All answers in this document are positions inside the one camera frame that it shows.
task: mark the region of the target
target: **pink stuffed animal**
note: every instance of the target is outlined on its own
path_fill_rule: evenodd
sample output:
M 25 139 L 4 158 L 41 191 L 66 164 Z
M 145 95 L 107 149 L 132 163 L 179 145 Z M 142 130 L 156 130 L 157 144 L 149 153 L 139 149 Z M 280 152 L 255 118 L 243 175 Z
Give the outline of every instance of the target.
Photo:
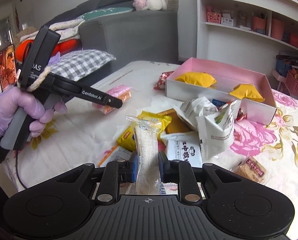
M 132 6 L 136 8 L 136 11 L 141 11 L 146 6 L 147 0 L 134 0 Z

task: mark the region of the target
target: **white box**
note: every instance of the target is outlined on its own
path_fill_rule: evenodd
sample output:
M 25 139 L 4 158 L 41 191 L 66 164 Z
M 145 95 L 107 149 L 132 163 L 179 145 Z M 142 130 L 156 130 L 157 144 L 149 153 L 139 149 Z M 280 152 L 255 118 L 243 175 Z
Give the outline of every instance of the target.
M 221 17 L 221 24 L 233 26 L 233 23 L 234 23 L 233 19 Z
M 217 80 L 216 89 L 203 88 L 175 80 L 189 71 L 209 73 Z M 212 60 L 190 58 L 166 79 L 165 92 L 167 97 L 180 101 L 189 101 L 204 96 L 210 101 L 218 99 L 228 102 L 236 100 L 236 97 L 229 93 L 239 84 L 253 84 L 265 98 L 263 103 L 242 99 L 243 113 L 248 115 L 249 120 L 269 125 L 276 111 L 273 93 L 266 75 L 252 70 Z

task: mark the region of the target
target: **floral bedsheet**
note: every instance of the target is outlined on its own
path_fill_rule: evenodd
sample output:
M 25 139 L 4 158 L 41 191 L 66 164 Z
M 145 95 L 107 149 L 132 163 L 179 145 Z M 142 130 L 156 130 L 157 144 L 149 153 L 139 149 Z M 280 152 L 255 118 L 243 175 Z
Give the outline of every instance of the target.
M 234 143 L 230 149 L 211 158 L 228 170 L 234 169 L 246 156 L 256 158 L 269 172 L 266 186 L 282 192 L 295 207 L 295 218 L 288 237 L 298 239 L 298 100 L 272 90 L 277 104 L 269 126 L 251 120 L 235 124 Z M 166 186 L 168 194 L 177 186 Z
M 33 186 L 83 163 L 98 163 L 103 153 L 114 146 L 126 128 L 126 114 L 142 110 L 162 112 L 181 102 L 167 98 L 163 91 L 154 90 L 161 72 L 175 70 L 178 65 L 137 61 L 101 80 L 93 87 L 102 91 L 122 84 L 135 89 L 132 99 L 119 111 L 104 116 L 95 112 L 88 102 L 72 99 L 68 113 L 56 115 L 40 137 L 33 139 L 19 154 L 22 181 Z M 139 76 L 150 77 L 139 79 Z M 295 207 L 295 218 L 287 236 L 298 239 L 298 101 L 273 90 L 277 111 L 269 126 L 251 120 L 235 124 L 234 143 L 225 152 L 211 158 L 225 169 L 234 169 L 247 155 L 256 158 L 269 172 L 266 186 L 282 192 Z M 6 174 L 22 190 L 16 177 L 15 155 L 10 152 L 3 162 Z M 166 187 L 175 194 L 176 186 Z

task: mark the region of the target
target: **gray white pillow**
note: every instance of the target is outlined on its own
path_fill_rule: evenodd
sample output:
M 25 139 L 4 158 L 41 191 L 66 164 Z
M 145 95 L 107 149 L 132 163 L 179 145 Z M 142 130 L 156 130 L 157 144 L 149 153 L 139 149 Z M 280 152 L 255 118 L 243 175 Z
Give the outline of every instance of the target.
M 61 56 L 59 62 L 50 67 L 52 73 L 78 81 L 112 60 L 116 58 L 105 51 L 77 50 Z

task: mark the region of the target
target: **white stuffed animal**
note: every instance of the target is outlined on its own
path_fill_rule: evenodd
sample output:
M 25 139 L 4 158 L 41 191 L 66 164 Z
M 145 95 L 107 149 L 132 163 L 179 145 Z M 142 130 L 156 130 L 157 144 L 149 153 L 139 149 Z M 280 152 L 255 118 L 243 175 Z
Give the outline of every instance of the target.
M 142 10 L 165 11 L 167 3 L 165 0 L 147 0 L 146 6 Z

